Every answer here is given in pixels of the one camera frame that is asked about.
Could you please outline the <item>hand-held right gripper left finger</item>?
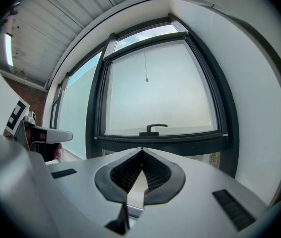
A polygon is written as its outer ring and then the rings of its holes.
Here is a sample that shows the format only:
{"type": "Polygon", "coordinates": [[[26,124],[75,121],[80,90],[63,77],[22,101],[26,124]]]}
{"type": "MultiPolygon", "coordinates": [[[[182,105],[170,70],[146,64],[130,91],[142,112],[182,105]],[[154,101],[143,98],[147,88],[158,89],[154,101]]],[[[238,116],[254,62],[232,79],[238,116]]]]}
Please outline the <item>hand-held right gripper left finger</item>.
{"type": "Polygon", "coordinates": [[[143,208],[128,204],[128,194],[142,172],[142,154],[142,149],[130,152],[101,167],[94,177],[95,185],[104,198],[121,204],[118,217],[105,225],[120,235],[130,230],[129,218],[137,219],[143,212],[143,208]]]}

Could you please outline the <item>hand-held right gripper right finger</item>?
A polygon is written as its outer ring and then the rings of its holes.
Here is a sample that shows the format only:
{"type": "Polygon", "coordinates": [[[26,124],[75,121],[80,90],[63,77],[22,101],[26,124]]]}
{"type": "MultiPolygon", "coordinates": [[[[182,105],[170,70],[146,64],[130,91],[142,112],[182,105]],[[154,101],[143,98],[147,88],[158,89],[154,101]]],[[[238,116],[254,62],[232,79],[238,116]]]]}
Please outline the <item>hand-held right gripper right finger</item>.
{"type": "Polygon", "coordinates": [[[148,149],[142,149],[141,167],[148,186],[144,205],[168,203],[185,184],[185,172],[178,164],[148,149]]]}

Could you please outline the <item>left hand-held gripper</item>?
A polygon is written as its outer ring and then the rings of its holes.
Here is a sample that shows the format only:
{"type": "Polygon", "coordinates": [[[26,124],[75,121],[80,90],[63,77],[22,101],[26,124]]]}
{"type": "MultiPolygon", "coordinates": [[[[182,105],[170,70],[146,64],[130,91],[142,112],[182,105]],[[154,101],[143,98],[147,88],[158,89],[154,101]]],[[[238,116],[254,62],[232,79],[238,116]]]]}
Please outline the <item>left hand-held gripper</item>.
{"type": "Polygon", "coordinates": [[[39,153],[45,162],[52,161],[57,145],[71,141],[73,133],[37,126],[36,115],[29,108],[27,102],[19,99],[5,129],[14,141],[19,142],[28,151],[39,153]]]}

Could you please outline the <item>person's left hand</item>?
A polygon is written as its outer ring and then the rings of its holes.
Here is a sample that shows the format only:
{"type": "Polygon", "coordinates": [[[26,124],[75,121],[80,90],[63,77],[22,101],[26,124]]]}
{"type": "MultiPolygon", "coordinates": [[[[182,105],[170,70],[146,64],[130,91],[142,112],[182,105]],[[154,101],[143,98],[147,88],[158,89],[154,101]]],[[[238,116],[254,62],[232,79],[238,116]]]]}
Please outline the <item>person's left hand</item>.
{"type": "Polygon", "coordinates": [[[58,144],[56,150],[54,151],[54,160],[58,159],[61,154],[62,144],[58,144]]]}

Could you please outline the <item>long ceiling light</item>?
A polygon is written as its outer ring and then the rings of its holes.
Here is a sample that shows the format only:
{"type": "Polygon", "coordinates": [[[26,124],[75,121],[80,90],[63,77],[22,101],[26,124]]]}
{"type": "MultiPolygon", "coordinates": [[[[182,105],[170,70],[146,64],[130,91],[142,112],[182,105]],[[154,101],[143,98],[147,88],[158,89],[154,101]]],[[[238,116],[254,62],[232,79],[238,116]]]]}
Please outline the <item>long ceiling light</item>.
{"type": "Polygon", "coordinates": [[[6,54],[7,64],[9,66],[13,66],[12,36],[9,33],[5,33],[5,54],[6,54]]]}

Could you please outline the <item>black window frame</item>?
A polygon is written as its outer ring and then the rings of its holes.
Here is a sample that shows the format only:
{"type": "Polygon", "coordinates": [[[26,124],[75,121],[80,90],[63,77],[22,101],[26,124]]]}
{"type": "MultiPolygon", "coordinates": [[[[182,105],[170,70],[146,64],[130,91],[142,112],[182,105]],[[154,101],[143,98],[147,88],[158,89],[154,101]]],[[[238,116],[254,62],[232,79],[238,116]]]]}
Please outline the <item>black window frame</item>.
{"type": "Polygon", "coordinates": [[[239,125],[235,102],[224,73],[202,38],[179,17],[169,14],[127,29],[104,34],[105,40],[87,53],[66,74],[53,102],[51,124],[73,133],[68,150],[80,158],[99,157],[105,151],[119,152],[129,148],[154,148],[183,157],[220,153],[219,169],[235,177],[239,157],[239,125]],[[188,32],[211,70],[222,100],[227,132],[211,135],[145,137],[107,137],[98,135],[100,92],[105,68],[104,58],[136,42],[170,33],[188,32]]]}

